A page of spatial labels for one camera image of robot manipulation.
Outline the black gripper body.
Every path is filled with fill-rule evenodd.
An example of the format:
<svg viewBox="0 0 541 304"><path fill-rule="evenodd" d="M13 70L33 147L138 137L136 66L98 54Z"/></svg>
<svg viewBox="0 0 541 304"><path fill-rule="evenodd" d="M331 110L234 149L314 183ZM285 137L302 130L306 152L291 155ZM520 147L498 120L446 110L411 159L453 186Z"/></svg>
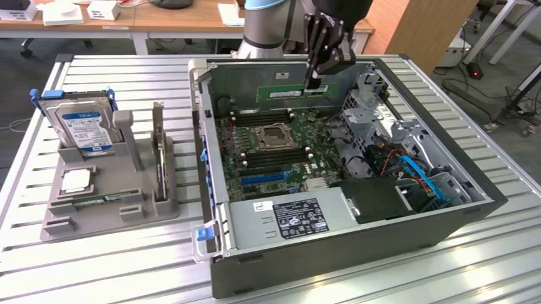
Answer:
<svg viewBox="0 0 541 304"><path fill-rule="evenodd" d="M373 0L313 0L317 11L343 21L351 32L355 24L367 16Z"/></svg>

